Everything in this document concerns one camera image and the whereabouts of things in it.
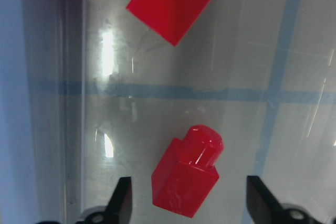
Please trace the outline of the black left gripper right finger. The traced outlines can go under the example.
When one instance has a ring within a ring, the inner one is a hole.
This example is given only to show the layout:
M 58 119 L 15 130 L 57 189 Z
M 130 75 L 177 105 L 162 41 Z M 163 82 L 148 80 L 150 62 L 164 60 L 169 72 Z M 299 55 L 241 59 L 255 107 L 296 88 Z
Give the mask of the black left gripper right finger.
M 280 223 L 284 208 L 259 176 L 246 178 L 246 205 L 254 223 Z

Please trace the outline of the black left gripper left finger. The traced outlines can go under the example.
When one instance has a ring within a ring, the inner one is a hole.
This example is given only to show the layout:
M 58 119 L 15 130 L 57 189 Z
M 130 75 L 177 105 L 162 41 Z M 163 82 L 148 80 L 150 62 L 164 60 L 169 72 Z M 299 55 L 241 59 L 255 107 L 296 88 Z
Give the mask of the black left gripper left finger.
M 121 177 L 106 206 L 106 223 L 130 223 L 132 203 L 131 177 Z

